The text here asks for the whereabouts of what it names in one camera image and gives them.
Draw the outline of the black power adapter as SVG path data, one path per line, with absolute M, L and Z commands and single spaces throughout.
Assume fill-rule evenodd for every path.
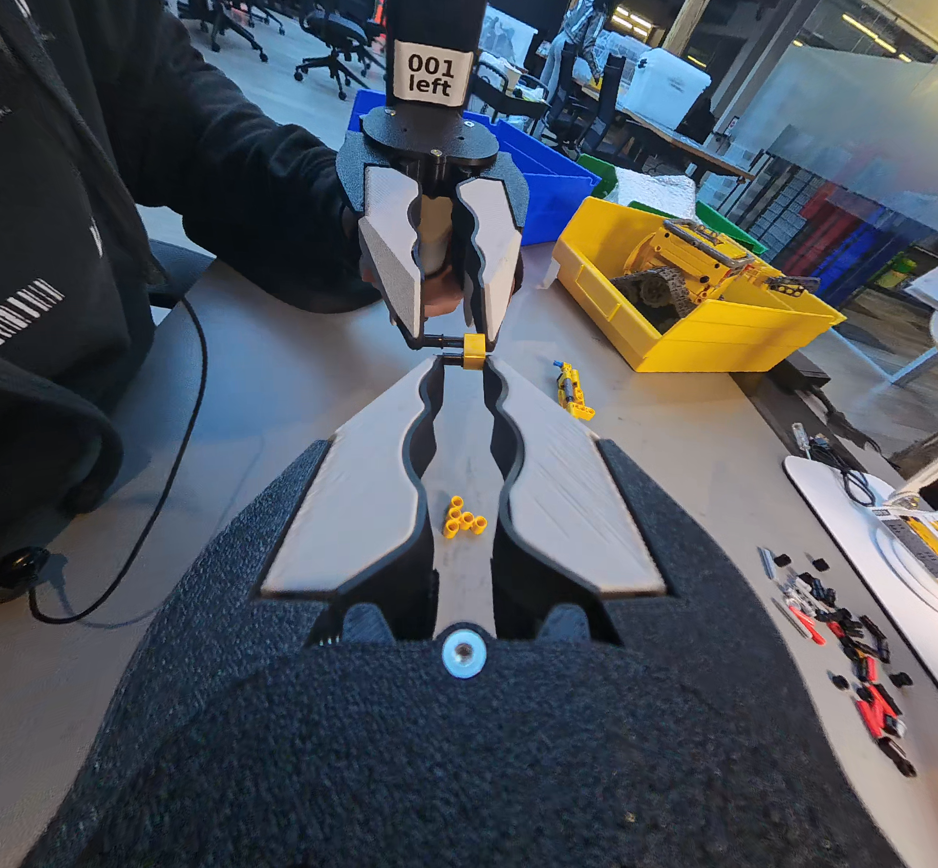
M 825 410 L 827 428 L 839 439 L 846 439 L 858 448 L 870 449 L 881 454 L 880 445 L 871 437 L 855 427 L 825 393 L 825 386 L 830 376 L 802 352 L 795 351 L 788 358 L 780 361 L 768 370 L 769 379 L 789 393 L 802 393 L 812 396 Z

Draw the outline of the blue plastic bin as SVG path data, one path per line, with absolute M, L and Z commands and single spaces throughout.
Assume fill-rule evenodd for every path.
M 369 164 L 413 178 L 420 189 L 416 229 L 420 253 L 454 251 L 456 188 L 473 177 L 504 183 L 521 246 L 553 242 L 595 186 L 579 165 L 510 124 L 492 124 L 455 107 L 385 97 L 357 100 L 353 125 L 337 157 L 348 205 L 364 212 Z

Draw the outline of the person's left forearm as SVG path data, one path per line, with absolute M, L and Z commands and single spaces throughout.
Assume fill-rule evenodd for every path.
M 127 56 L 114 128 L 135 200 L 169 207 L 192 241 L 290 306 L 326 314 L 377 302 L 336 152 L 265 114 L 166 10 L 137 21 L 142 43 Z

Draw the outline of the person's torso black hoodie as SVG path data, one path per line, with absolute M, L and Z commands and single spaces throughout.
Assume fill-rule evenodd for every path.
M 2 0 L 2 602 L 40 580 L 56 517 L 95 510 L 124 459 L 110 412 L 167 281 L 119 174 L 95 79 L 107 0 Z

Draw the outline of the pile of red black parts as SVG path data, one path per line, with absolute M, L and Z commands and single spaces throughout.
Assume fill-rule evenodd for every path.
M 881 675 L 892 662 L 881 627 L 870 616 L 839 606 L 835 589 L 818 573 L 796 572 L 791 557 L 764 546 L 756 551 L 774 585 L 771 603 L 803 639 L 838 648 L 850 674 L 829 673 L 830 682 L 850 695 L 870 739 L 897 771 L 907 779 L 916 778 L 917 768 L 901 744 L 907 732 L 904 713 Z

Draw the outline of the printed instruction booklet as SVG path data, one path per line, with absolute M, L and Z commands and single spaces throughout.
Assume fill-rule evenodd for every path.
M 925 575 L 937 581 L 937 535 L 935 522 L 923 512 L 900 507 L 872 508 L 872 515 L 897 541 L 906 554 L 903 558 L 911 565 L 923 569 Z

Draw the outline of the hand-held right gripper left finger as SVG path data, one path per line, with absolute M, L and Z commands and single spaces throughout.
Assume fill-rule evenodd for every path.
M 261 581 L 266 597 L 339 597 L 408 555 L 428 524 L 444 363 L 427 358 L 338 428 Z

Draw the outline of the white storage box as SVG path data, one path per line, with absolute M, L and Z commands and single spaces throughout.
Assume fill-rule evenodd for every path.
M 662 48 L 638 59 L 623 99 L 623 111 L 676 130 L 698 97 L 711 84 L 699 66 Z

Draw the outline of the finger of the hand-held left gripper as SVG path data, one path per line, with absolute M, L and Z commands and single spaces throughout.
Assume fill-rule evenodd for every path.
M 363 188 L 358 221 L 362 261 L 405 338 L 419 341 L 424 324 L 424 275 L 416 254 L 419 185 L 391 167 L 369 164 Z
M 473 177 L 456 188 L 454 256 L 463 285 L 466 323 L 495 344 L 510 305 L 522 232 L 500 180 Z

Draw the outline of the yellow multi-ring connector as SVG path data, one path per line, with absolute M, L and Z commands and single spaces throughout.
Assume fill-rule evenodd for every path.
M 463 532 L 482 535 L 487 527 L 488 520 L 484 515 L 466 510 L 463 497 L 453 495 L 448 500 L 442 525 L 442 536 L 445 540 L 451 541 Z

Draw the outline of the yellow parts bin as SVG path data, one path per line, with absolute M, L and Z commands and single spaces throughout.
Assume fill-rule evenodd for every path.
M 661 334 L 610 283 L 665 217 L 587 198 L 554 246 L 558 279 L 639 372 L 762 372 L 845 321 L 815 295 L 734 286 Z

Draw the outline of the yellow tracked toy vehicle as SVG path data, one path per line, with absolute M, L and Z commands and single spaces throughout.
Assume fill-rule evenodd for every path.
M 738 241 L 676 218 L 640 241 L 610 283 L 661 334 L 703 304 L 727 299 L 734 286 L 795 299 L 820 287 L 816 277 L 781 274 Z

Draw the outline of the yellow beam assembly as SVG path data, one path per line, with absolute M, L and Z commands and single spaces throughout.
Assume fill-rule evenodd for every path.
M 554 366 L 559 371 L 556 381 L 559 405 L 570 416 L 582 421 L 590 421 L 596 412 L 595 409 L 585 403 L 580 383 L 580 372 L 569 362 L 556 360 Z

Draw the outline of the frosted glass partition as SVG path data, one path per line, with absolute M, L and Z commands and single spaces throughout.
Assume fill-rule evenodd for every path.
M 789 182 L 841 186 L 937 229 L 937 68 L 791 47 L 736 123 L 730 151 L 756 172 L 703 196 L 751 234 Z

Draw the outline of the white foam sheet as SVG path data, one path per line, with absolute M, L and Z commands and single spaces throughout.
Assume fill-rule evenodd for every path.
M 616 185 L 608 202 L 631 206 L 639 204 L 669 217 L 697 218 L 697 187 L 684 175 L 653 175 L 616 168 Z

